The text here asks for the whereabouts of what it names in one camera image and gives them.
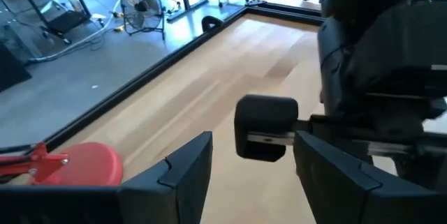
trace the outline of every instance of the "gray floor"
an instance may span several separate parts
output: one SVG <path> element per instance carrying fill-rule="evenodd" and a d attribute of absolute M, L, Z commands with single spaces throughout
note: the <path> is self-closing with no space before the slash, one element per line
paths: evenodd
<path fill-rule="evenodd" d="M 7 1 L 16 13 L 29 8 L 26 0 Z M 116 1 L 85 2 L 92 13 L 108 15 Z M 241 5 L 238 4 L 243 0 L 233 0 L 233 3 L 235 5 L 219 9 L 216 2 L 210 0 L 210 4 L 176 23 L 166 24 L 165 42 L 158 32 L 128 36 L 111 31 L 102 38 L 101 48 L 98 43 L 57 60 L 29 66 L 32 79 L 0 93 L 0 147 L 39 142 L 56 133 L 170 52 L 199 36 L 202 17 L 225 18 L 239 10 Z M 11 19 L 4 9 L 0 15 L 3 22 Z M 17 18 L 21 22 L 38 22 L 33 10 L 21 12 Z M 110 27 L 120 24 L 122 20 L 112 21 Z M 44 39 L 38 29 L 18 24 L 17 27 L 22 35 L 35 42 L 43 55 L 66 47 L 56 38 L 53 41 Z M 97 25 L 88 24 L 67 36 L 76 42 L 95 31 Z"/>

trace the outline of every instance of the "red metal frame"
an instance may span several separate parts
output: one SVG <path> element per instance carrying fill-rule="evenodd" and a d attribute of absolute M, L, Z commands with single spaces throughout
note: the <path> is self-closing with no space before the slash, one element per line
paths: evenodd
<path fill-rule="evenodd" d="M 42 181 L 48 182 L 49 180 L 57 183 L 58 178 L 51 177 L 51 175 L 67 163 L 67 154 L 49 154 L 45 143 L 40 142 L 26 156 L 0 157 L 0 174 L 28 173 L 33 177 L 32 184 L 39 184 Z"/>

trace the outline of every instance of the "floor fan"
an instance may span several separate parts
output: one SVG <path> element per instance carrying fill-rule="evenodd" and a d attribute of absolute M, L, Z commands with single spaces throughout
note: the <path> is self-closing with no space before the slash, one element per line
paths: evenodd
<path fill-rule="evenodd" d="M 164 13 L 161 0 L 121 0 L 124 30 L 133 35 L 138 32 L 160 31 L 165 39 Z"/>

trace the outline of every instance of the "cable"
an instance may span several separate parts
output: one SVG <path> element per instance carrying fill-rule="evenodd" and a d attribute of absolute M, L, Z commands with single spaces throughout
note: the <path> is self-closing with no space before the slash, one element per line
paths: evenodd
<path fill-rule="evenodd" d="M 120 2 L 121 2 L 121 0 L 117 0 L 115 6 L 113 7 L 113 12 L 116 12 Z M 67 47 L 66 49 L 64 49 L 56 54 L 52 54 L 47 57 L 39 57 L 39 58 L 32 59 L 32 60 L 30 60 L 30 63 L 34 64 L 34 63 L 41 63 L 41 62 L 45 62 L 45 61 L 51 61 L 51 60 L 57 59 L 59 57 L 65 56 L 66 54 L 70 54 L 72 52 L 71 50 L 74 50 L 74 51 L 79 50 L 78 47 L 81 47 L 81 48 L 88 47 L 89 45 L 92 44 L 92 40 L 89 41 L 89 39 L 93 38 L 94 36 L 100 34 L 103 31 L 105 31 L 112 20 L 113 20 L 113 14 L 110 15 L 109 20 L 104 24 L 104 27 L 101 28 L 100 30 L 98 30 L 97 32 L 93 33 L 92 35 L 87 36 L 86 38 L 82 39 L 81 41 L 71 45 L 70 47 Z"/>
<path fill-rule="evenodd" d="M 112 11 L 111 11 L 111 10 L 104 4 L 104 3 L 100 2 L 99 0 L 95 0 L 95 1 L 97 1 L 98 3 L 100 3 L 106 10 L 109 11 L 109 13 L 112 12 Z"/>
<path fill-rule="evenodd" d="M 56 57 L 52 57 L 50 59 L 42 59 L 42 58 L 30 59 L 30 60 L 28 60 L 28 62 L 25 63 L 25 66 L 30 66 L 32 64 L 39 64 L 39 63 L 43 63 L 43 62 L 53 61 L 53 60 L 59 59 L 59 58 L 64 57 L 68 54 L 72 54 L 74 52 L 77 52 L 78 50 L 83 50 L 88 47 L 90 47 L 90 51 L 92 51 L 92 52 L 98 51 L 98 50 L 102 49 L 105 45 L 105 35 L 108 32 L 113 31 L 113 30 L 114 29 L 100 30 L 101 34 L 99 36 L 97 36 L 91 40 L 85 41 L 83 43 L 80 43 L 80 44 L 76 45 L 75 47 L 71 47 L 69 50 L 66 50 L 61 54 L 59 53 Z"/>
<path fill-rule="evenodd" d="M 26 22 L 22 22 L 22 21 L 19 20 L 18 17 L 14 18 L 12 21 L 13 21 L 13 22 L 17 22 L 18 24 L 21 24 L 21 25 L 23 25 L 23 26 L 29 27 L 29 28 L 32 29 L 34 32 L 36 32 L 37 34 L 41 35 L 41 28 L 38 27 L 38 26 L 29 24 L 29 23 L 26 23 Z"/>

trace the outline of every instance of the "black cable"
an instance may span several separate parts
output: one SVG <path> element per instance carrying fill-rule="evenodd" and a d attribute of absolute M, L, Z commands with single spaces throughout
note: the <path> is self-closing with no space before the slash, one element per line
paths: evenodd
<path fill-rule="evenodd" d="M 24 9 L 24 10 L 20 9 L 20 11 L 13 11 L 13 10 L 9 7 L 9 5 L 5 2 L 5 0 L 2 0 L 2 3 L 3 3 L 3 5 L 8 9 L 8 11 L 9 11 L 11 14 L 13 14 L 14 16 L 17 16 L 17 15 L 19 15 L 19 14 L 22 14 L 22 13 L 25 13 L 25 12 L 27 12 L 27 11 L 30 11 L 30 10 L 34 9 L 33 7 L 29 7 L 29 8 L 26 8 L 26 9 Z"/>
<path fill-rule="evenodd" d="M 106 10 L 109 11 L 109 13 L 112 12 L 112 10 L 110 10 L 104 3 L 100 2 L 99 0 L 95 0 L 95 1 L 97 1 L 99 4 L 101 4 Z"/>
<path fill-rule="evenodd" d="M 31 162 L 33 159 L 31 156 L 25 156 L 21 157 L 15 160 L 7 160 L 7 161 L 0 161 L 0 167 L 7 166 L 7 165 L 17 165 L 25 162 Z"/>
<path fill-rule="evenodd" d="M 23 144 L 15 147 L 2 147 L 0 148 L 0 154 L 10 154 L 18 151 L 25 151 L 31 149 L 32 147 L 32 144 Z"/>
<path fill-rule="evenodd" d="M 26 22 L 22 22 L 18 19 L 18 17 L 14 18 L 13 20 L 14 22 L 17 22 L 18 24 L 21 24 L 23 26 L 29 27 L 30 29 L 32 29 L 34 32 L 36 32 L 37 34 L 41 35 L 41 28 Z"/>
<path fill-rule="evenodd" d="M 92 51 L 92 52 L 95 52 L 95 51 L 98 51 L 98 50 L 100 50 L 100 49 L 102 49 L 103 47 L 104 47 L 104 45 L 105 45 L 105 35 L 108 33 L 108 32 L 110 32 L 110 31 L 113 31 L 114 29 L 105 29 L 102 33 L 101 33 L 101 35 L 99 36 L 99 42 L 97 42 L 97 43 L 94 43 L 93 45 L 91 45 L 91 47 L 90 47 L 90 51 Z"/>

